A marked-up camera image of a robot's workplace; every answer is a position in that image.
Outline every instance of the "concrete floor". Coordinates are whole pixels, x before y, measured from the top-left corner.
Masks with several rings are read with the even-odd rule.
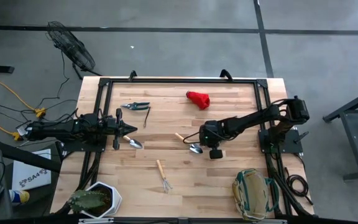
[[[358,30],[356,0],[260,0],[266,29]],[[252,0],[0,0],[0,24],[67,26],[257,28]],[[222,68],[234,77],[266,77],[259,34],[75,32],[105,75],[216,77]],[[316,214],[358,221],[358,181],[342,176],[357,171],[342,124],[321,119],[358,95],[358,35],[267,35],[274,76],[284,78],[289,96],[306,100],[311,119],[298,128]],[[55,96],[62,76],[60,52],[45,32],[0,31],[0,64],[16,68],[0,81],[30,105]],[[66,58],[60,100],[76,99],[81,82]],[[0,86],[0,104],[25,109]],[[45,106],[60,100],[45,102]],[[55,119],[74,110],[67,103],[48,112]],[[2,110],[17,119],[19,114]],[[0,116],[10,131],[18,122]],[[16,145],[0,132],[0,141]],[[29,146],[28,150],[37,147]]]

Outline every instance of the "canvas bag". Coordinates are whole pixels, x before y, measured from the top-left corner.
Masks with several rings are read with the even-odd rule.
[[[247,221],[259,221],[266,218],[267,213],[271,212],[278,205],[269,208],[268,185],[272,184],[276,195],[278,188],[273,179],[265,178],[256,169],[246,169],[237,174],[232,184],[236,207],[242,218]]]

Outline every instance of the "red object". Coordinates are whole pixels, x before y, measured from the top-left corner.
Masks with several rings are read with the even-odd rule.
[[[204,93],[196,93],[188,91],[186,93],[187,98],[189,98],[194,104],[196,104],[201,110],[209,107],[209,95]]]

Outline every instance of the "potted cactus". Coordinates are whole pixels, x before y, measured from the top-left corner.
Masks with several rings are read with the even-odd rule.
[[[97,182],[86,190],[74,192],[68,204],[73,212],[81,212],[92,218],[114,215],[121,204],[118,191],[107,184]]]

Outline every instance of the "fan grille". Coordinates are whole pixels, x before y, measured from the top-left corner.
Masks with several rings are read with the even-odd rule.
[[[48,22],[48,35],[55,47],[60,49],[73,63],[82,70],[92,71],[95,62],[84,44],[79,41],[62,23]]]

